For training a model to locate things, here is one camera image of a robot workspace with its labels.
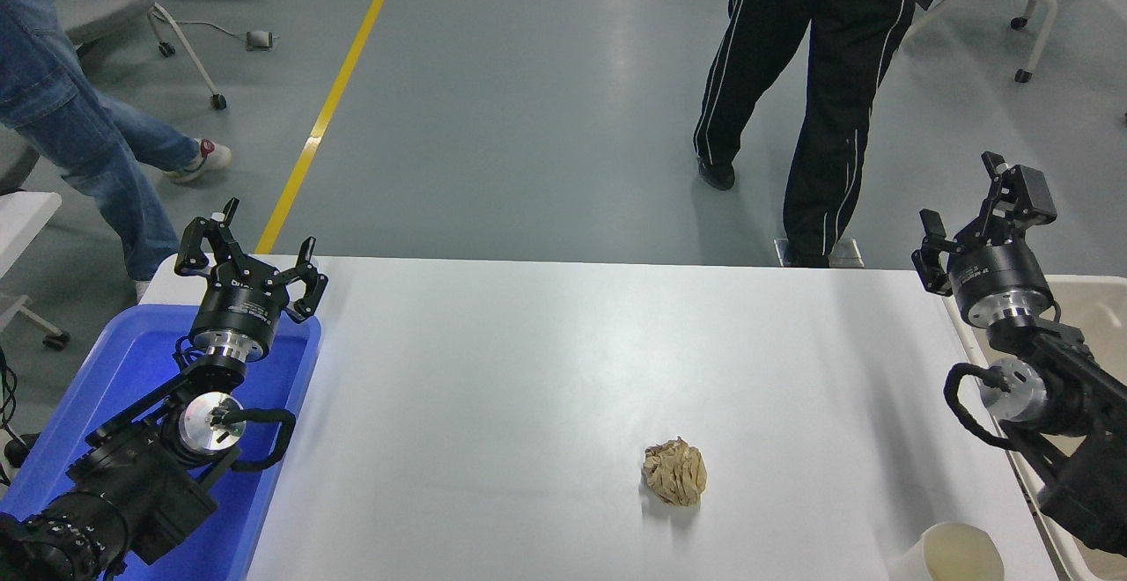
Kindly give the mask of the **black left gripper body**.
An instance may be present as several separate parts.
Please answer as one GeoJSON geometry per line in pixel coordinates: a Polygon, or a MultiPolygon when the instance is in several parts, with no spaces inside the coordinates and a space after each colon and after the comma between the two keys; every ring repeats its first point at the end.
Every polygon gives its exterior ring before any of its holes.
{"type": "Polygon", "coordinates": [[[202,347],[208,333],[233,332],[249,337],[254,345],[269,347],[289,303],[285,288],[261,290],[234,277],[210,275],[190,339],[202,347]]]}

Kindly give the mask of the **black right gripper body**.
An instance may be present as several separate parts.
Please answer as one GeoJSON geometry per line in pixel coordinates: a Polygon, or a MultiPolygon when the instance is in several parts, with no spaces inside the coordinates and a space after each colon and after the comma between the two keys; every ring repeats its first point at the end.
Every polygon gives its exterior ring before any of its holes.
{"type": "Polygon", "coordinates": [[[1035,309],[1048,309],[1051,290],[1039,261],[1024,241],[1003,245],[982,245],[962,254],[947,257],[947,280],[959,309],[973,309],[1009,290],[1032,293],[1035,309]]]}

